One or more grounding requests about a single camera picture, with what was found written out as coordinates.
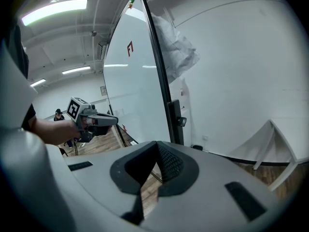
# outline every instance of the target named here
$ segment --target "white table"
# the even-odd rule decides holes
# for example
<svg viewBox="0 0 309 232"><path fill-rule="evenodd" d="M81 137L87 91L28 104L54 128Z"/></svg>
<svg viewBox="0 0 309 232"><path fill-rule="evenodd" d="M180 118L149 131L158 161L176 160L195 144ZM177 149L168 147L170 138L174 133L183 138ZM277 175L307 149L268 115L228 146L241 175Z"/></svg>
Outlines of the white table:
<svg viewBox="0 0 309 232"><path fill-rule="evenodd" d="M274 137L274 130L282 137L290 153L291 160L286 169L269 186L271 191L281 185L293 172L298 164L309 160L309 118L273 118L269 120L272 131L268 136L265 145L261 148L258 161L253 169L257 169L267 154L269 143Z"/></svg>

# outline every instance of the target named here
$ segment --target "wooden floor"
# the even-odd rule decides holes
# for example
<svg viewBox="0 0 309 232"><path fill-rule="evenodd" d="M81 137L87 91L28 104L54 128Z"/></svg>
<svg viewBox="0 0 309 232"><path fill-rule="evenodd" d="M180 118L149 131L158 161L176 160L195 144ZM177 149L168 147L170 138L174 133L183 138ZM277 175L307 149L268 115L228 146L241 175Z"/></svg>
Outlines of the wooden floor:
<svg viewBox="0 0 309 232"><path fill-rule="evenodd" d="M121 129L121 133L124 137L127 146L131 146L130 142L132 139ZM63 147L67 152L68 156L75 156L75 149L69 149L68 146ZM79 155L95 154L99 152L107 152L111 150L119 149L116 138L112 131L104 136L95 137L90 143L85 144L84 147L78 149ZM285 169L281 166L259 166L257 170L253 170L253 165L235 163L245 171L258 178L266 185L270 185ZM305 178L306 173L309 170L309 163L305 163L297 166L293 173L281 184L274 192L279 199L283 199L292 193L296 192ZM157 203L157 189L161 186L159 182L152 175L149 175L147 181L141 188L141 197L143 202L144 216L147 217Z"/></svg>

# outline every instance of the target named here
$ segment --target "table top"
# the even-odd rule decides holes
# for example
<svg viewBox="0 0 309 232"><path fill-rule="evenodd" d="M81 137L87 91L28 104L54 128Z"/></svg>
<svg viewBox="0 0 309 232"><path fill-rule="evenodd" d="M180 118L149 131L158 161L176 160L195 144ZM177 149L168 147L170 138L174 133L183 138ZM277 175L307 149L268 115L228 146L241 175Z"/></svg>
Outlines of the table top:
<svg viewBox="0 0 309 232"><path fill-rule="evenodd" d="M270 122L296 162L309 160L309 118L273 118Z"/></svg>

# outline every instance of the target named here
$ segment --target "whiteboard frame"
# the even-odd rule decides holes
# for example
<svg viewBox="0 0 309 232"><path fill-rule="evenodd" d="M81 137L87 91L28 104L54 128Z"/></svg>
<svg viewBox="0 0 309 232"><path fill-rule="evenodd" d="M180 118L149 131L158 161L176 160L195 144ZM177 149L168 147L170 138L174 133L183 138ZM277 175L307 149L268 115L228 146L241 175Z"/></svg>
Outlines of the whiteboard frame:
<svg viewBox="0 0 309 232"><path fill-rule="evenodd" d="M156 34L156 31L155 31L155 25L154 25L154 22L152 20L147 1L146 0L140 0L140 1L141 1L143 13L144 13L145 18L146 18L146 24L147 24L147 28L148 28L148 31L149 31L150 42L151 42L152 49L153 49L153 52L154 52L156 69L157 69L159 83L160 83L160 87L161 87L164 109L165 109L165 113L166 113L166 117L167 117L170 141L171 141L171 143L179 142L179 139L177 139L177 137L179 137L179 133L174 129L175 126L173 126L173 124L175 123L175 120L171 117L171 111L169 109L169 106L171 106L173 104L173 102L171 101L168 78L167 78L166 71L165 71L165 65L164 65L164 61L163 61L163 56L162 56L158 36ZM114 30L111 34L111 38L110 38L109 42L112 40L115 29L117 28L117 25L118 25L122 15L126 12L128 6L129 6L129 3L130 3L130 1L126 4L121 15L119 16L117 23L115 24L115 28L114 28ZM108 50L109 50L109 46L110 46L110 44L108 43L108 45L106 47L106 51L105 51L104 62L103 62L103 79L104 80L105 80L104 63L105 63L106 56L107 56L107 53L108 53ZM110 107L111 113L113 115L112 106L111 106L111 103L110 103L110 98L108 96L107 87L106 87L106 92L107 92L107 97L108 97L108 101L109 101L109 104L110 104L109 107Z"/></svg>

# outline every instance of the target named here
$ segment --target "person wearing black cap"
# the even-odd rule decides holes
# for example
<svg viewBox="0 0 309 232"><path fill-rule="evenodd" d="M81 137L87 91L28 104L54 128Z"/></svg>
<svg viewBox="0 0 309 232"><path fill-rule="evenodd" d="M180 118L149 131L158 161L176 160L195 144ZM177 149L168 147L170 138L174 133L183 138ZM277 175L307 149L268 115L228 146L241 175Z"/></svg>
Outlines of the person wearing black cap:
<svg viewBox="0 0 309 232"><path fill-rule="evenodd" d="M64 118L64 116L62 115L61 110L58 108L58 109L56 110L56 113L55 113L54 121L60 121L60 120L65 120L65 118ZM68 144L68 146L69 146L70 149L73 147L73 144L72 144L71 140L68 140L68 141L67 141L67 144Z"/></svg>

